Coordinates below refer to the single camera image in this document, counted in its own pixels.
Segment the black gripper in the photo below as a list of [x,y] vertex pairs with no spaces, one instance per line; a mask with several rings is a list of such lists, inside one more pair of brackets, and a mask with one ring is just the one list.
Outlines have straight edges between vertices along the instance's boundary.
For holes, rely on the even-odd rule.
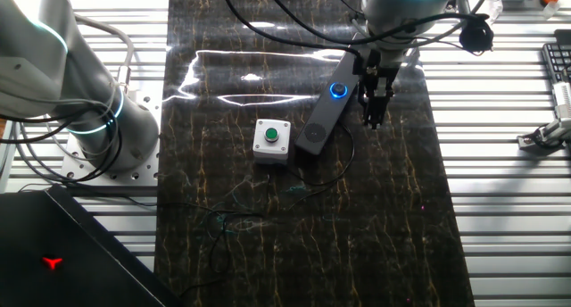
[[393,83],[401,66],[398,51],[364,47],[358,50],[352,73],[358,76],[358,102],[362,118],[372,129],[381,126],[391,98]]

